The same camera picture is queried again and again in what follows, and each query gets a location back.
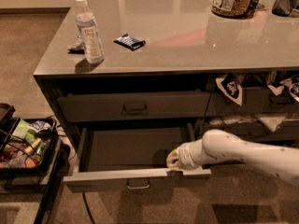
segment white bottle cap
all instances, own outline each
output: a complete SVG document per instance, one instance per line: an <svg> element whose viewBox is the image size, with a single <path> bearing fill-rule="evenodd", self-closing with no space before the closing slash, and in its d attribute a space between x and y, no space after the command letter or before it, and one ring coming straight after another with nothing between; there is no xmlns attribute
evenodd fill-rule
<svg viewBox="0 0 299 224"><path fill-rule="evenodd" d="M76 6L77 7L86 7L87 1L86 0L76 0Z"/></svg>

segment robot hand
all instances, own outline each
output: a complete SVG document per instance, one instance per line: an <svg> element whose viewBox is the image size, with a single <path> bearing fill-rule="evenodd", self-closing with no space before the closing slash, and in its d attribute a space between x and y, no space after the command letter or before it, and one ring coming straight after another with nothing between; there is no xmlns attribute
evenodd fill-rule
<svg viewBox="0 0 299 224"><path fill-rule="evenodd" d="M166 161L173 170L242 161L299 187L299 149L248 142L221 130L207 131L201 139L182 144Z"/></svg>

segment cabinet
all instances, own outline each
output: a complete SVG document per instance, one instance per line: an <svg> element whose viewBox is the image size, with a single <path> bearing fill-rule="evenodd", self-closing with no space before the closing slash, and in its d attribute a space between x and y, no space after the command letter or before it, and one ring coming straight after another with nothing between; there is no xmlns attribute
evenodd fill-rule
<svg viewBox="0 0 299 224"><path fill-rule="evenodd" d="M159 6L147 0L140 6L148 16L133 9L134 1L89 1L100 21L102 63L90 65L65 50L78 33L71 8L34 73L78 153L73 175L64 178L74 192L196 185L209 170L171 172L165 157L214 128L209 118L299 112L287 91L276 97L264 85L247 85L239 106L215 83L215 77L231 72L298 73L299 33L293 32L298 28L290 29L293 18L285 22L269 12L275 0L238 21L212 14L211 0ZM113 43L128 28L130 35L144 36L145 47L132 52ZM299 138L297 127L288 123L277 133L261 123L222 128L252 141L292 142Z"/></svg>

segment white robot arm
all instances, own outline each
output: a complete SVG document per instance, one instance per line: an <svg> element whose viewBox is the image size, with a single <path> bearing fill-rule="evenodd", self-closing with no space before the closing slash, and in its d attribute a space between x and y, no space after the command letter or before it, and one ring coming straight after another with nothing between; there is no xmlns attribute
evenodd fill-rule
<svg viewBox="0 0 299 224"><path fill-rule="evenodd" d="M221 130L182 144L168 155L167 166L191 170L224 161L242 161L299 187L299 149L248 142Z"/></svg>

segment desk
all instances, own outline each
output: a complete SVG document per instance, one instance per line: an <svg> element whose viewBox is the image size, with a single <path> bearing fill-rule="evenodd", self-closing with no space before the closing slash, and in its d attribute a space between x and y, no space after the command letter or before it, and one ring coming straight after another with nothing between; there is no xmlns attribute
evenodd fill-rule
<svg viewBox="0 0 299 224"><path fill-rule="evenodd" d="M265 10L255 11L250 17L225 19L211 13L211 1L88 0L105 53L105 60L98 65L88 64L83 55L67 52L78 35L71 7L34 76L78 151L78 158L85 160L77 165L76 172L83 171L77 176L79 184L74 184L72 178L66 179L73 191L131 187L128 180L140 177L136 172L129 176L118 170L106 173L114 179L123 177L119 185L105 183L107 176L99 178L94 167L130 166L138 162L150 167L163 166L165 153L201 135L209 117L298 112L299 104L295 102L272 106L273 94L263 85L246 87L248 103L243 107L227 101L215 85L218 75L230 72L258 76L271 71L286 76L296 74L298 19L273 15L275 0L260 0ZM113 43L125 33L145 39L146 46L132 52ZM290 137L288 130L281 135L251 138L282 141ZM133 145L145 140L151 144L160 142L153 149L148 143L140 149ZM122 142L125 144L122 148L136 152L133 156L136 161L131 158L120 161L123 154L113 144ZM168 144L162 148L163 154L155 152L163 143ZM97 150L102 147L105 154ZM149 161L143 163L143 159L136 157L142 153L151 153ZM92 155L96 160L104 159L103 162L93 162ZM150 175L157 172L149 169Z"/></svg>

